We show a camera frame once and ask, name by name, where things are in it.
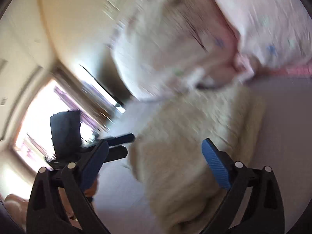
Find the ribbed blue pad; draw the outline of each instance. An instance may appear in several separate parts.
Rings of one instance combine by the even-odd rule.
[[[219,159],[214,145],[205,139],[202,142],[202,154],[204,155],[219,186],[229,191],[232,187],[230,175],[222,161]]]
[[[99,170],[108,156],[108,152],[108,143],[103,141],[81,173],[80,189],[82,191],[89,189],[93,185]]]

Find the gray surface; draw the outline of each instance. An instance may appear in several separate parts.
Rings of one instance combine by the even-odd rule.
[[[254,81],[250,87],[267,104],[251,167],[273,168],[283,197],[286,230],[289,230],[312,196],[312,81],[270,78]],[[156,103],[130,105],[111,133],[136,134],[158,107]],[[162,233],[141,184],[122,163],[123,160],[106,164],[100,171],[95,196],[99,218],[112,234]]]

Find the blanket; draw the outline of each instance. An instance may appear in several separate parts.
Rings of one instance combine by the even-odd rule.
[[[223,199],[202,156],[202,141],[209,137],[248,165],[263,112],[263,102],[243,86],[193,91],[155,112],[128,157],[166,233],[199,233]]]

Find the wall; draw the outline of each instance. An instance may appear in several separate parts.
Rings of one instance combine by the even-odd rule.
[[[0,106],[0,133],[21,88],[38,65],[42,67],[21,96],[6,137],[0,141],[0,193],[28,197],[34,173],[10,150],[10,142],[28,103],[57,61],[41,21],[37,0],[13,0],[7,8],[0,20],[0,59],[7,61],[0,71],[0,100],[7,98],[6,104]]]
[[[120,80],[106,47],[116,21],[102,10],[105,0],[41,0],[50,38],[61,62],[75,75],[83,65],[111,94],[125,101],[129,92]],[[119,17],[133,0],[124,0]]]

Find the bed sheet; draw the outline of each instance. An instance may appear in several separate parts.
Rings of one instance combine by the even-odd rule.
[[[251,167],[272,166],[283,198],[288,231],[312,197],[312,80],[266,78],[249,86],[267,105]],[[110,134],[137,134],[160,105],[130,103]],[[124,166],[124,160],[103,165],[95,207],[112,234],[163,233],[150,212],[143,187]],[[243,209],[244,205],[235,223],[239,223]]]

